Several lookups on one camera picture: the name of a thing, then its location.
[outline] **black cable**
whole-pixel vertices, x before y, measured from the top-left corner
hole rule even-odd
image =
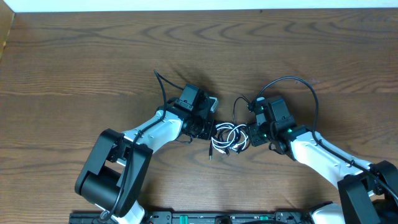
[[[119,190],[118,196],[116,197],[116,200],[115,200],[115,202],[113,204],[113,207],[108,212],[107,216],[105,218],[101,218],[102,222],[106,222],[112,217],[112,215],[114,214],[114,211],[116,210],[116,207],[118,206],[120,198],[121,198],[121,196],[122,196],[122,194],[124,192],[124,186],[126,185],[127,175],[129,173],[130,164],[131,164],[131,161],[132,161],[132,155],[133,155],[132,152],[134,150],[134,146],[136,145],[137,140],[144,134],[145,131],[147,131],[149,128],[155,126],[157,123],[161,122],[166,116],[166,107],[167,107],[166,92],[164,90],[164,86],[163,86],[162,80],[160,79],[159,73],[157,73],[156,70],[154,70],[154,73],[155,73],[156,78],[159,81],[160,87],[162,89],[163,101],[164,101],[163,115],[157,121],[154,121],[152,124],[144,127],[142,130],[138,131],[136,137],[132,141],[131,148],[130,148],[130,151],[129,151],[129,157],[127,158],[126,166],[124,168],[123,178],[122,178],[122,182],[121,182],[121,186],[120,186],[120,190]]]
[[[239,99],[242,99],[242,100],[244,100],[244,101],[246,101],[247,103],[250,103],[250,101],[245,97],[245,96],[240,96],[240,97],[238,97],[236,100],[235,100],[235,103],[234,103],[234,108],[233,108],[233,110],[232,110],[232,123],[235,125],[235,106],[236,106],[236,102],[239,100]]]
[[[174,83],[168,81],[165,77],[163,77],[162,75],[160,75],[156,70],[154,70],[154,71],[155,71],[155,73],[157,73],[157,75],[158,75],[161,79],[163,79],[163,80],[164,80],[165,82],[167,82],[168,84],[170,84],[170,85],[172,85],[172,86],[174,86],[175,88],[178,88],[178,89],[180,89],[180,90],[184,90],[184,88],[179,87],[178,85],[176,85],[176,84],[174,84]]]
[[[245,126],[238,127],[231,123],[225,123],[223,125],[217,126],[216,129],[218,132],[216,135],[216,140],[218,141],[215,146],[216,149],[217,149],[217,147],[222,147],[219,149],[224,151],[226,154],[229,154],[229,150],[239,154],[240,152],[245,151],[250,146],[250,142],[248,142],[249,140],[247,139],[248,134],[247,134]],[[234,139],[232,139],[232,140],[224,139],[224,134],[230,135],[232,130],[234,130],[233,131]],[[244,140],[246,143],[243,143],[243,142],[239,143],[239,141],[241,140],[241,132],[246,135],[245,140]]]
[[[213,145],[210,142],[210,147],[209,147],[209,160],[213,158]]]
[[[245,147],[244,149],[241,150],[241,152],[243,152],[243,151],[245,151],[246,149],[248,149],[248,147],[250,147],[250,145],[251,145],[251,141],[250,141],[250,138],[248,138],[248,143],[247,143],[246,147]]]
[[[180,141],[178,139],[176,139],[174,141],[177,141],[177,142],[182,143],[182,144],[189,145],[189,144],[191,144],[193,142],[193,136],[191,134],[189,135],[189,141]]]
[[[363,168],[362,166],[358,165],[355,163],[355,160],[349,160],[347,158],[345,158],[344,156],[338,154],[337,152],[329,149],[328,147],[326,147],[324,144],[322,144],[322,140],[319,140],[316,135],[315,135],[315,130],[317,129],[317,122],[318,122],[318,112],[319,112],[319,103],[318,103],[318,98],[317,98],[317,94],[315,93],[315,90],[311,87],[310,84],[308,84],[306,81],[302,80],[301,78],[297,78],[297,77],[291,77],[291,76],[287,76],[287,77],[282,77],[282,78],[278,78],[272,82],[270,82],[270,84],[266,85],[257,95],[257,97],[251,102],[251,105],[254,105],[255,100],[257,100],[262,92],[264,92],[264,90],[266,90],[268,87],[270,87],[271,85],[281,81],[281,80],[285,80],[285,79],[294,79],[297,80],[301,83],[303,83],[304,85],[306,85],[312,92],[312,95],[314,97],[315,100],[315,118],[313,121],[313,125],[312,125],[312,137],[314,138],[315,142],[317,144],[319,144],[321,147],[323,147],[326,151],[330,152],[331,154],[333,154],[334,156],[336,156],[337,158],[341,159],[342,161],[350,164],[351,166],[360,169],[361,171],[363,171],[366,175],[370,176],[370,178],[372,178],[373,180],[375,180],[378,184],[380,184],[382,187],[384,187],[393,197],[394,199],[398,202],[398,196],[397,194],[387,185],[385,184],[382,180],[380,180],[379,178],[377,178],[374,174],[372,174],[370,171],[368,171],[366,168]]]
[[[96,220],[97,220],[97,222],[98,222],[98,219],[100,218],[100,216],[101,216],[101,215],[95,216],[95,217],[92,219],[91,224],[95,224],[94,221],[96,221]]]
[[[282,221],[276,220],[276,214],[277,213],[282,213],[282,212],[283,213],[289,213],[290,216],[293,218],[293,221],[294,221],[295,224],[301,224],[302,223],[302,222],[297,222],[296,218],[294,217],[294,215],[291,212],[279,210],[279,211],[276,211],[274,213],[274,217],[272,219],[270,219],[270,220],[256,220],[256,221],[245,222],[245,223],[242,223],[242,224],[263,224],[263,223],[276,223],[276,224],[283,223],[283,224],[286,224],[286,222],[282,222]]]

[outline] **white wall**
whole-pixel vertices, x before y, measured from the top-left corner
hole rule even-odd
[[[14,12],[398,7],[398,0],[4,0]]]

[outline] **wooden table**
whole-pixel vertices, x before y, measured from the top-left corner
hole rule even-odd
[[[398,164],[398,10],[253,10],[17,14],[0,65],[0,223],[66,223],[95,210],[73,188],[98,135],[148,120],[162,104],[154,68],[220,100],[295,75],[320,100],[318,130],[355,156]],[[166,85],[167,96],[180,91]],[[299,83],[282,95],[299,124],[314,103]],[[238,121],[254,118],[243,102]],[[308,208],[338,192],[308,167],[268,150],[213,155],[209,142],[168,143],[142,188],[146,208]]]

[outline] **green connector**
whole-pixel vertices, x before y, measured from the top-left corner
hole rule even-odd
[[[188,224],[188,215],[180,215],[180,224]]]

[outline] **metal screw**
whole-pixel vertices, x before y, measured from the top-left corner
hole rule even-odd
[[[107,210],[105,210],[105,211],[101,212],[99,217],[103,220],[108,214],[109,214],[109,212]]]

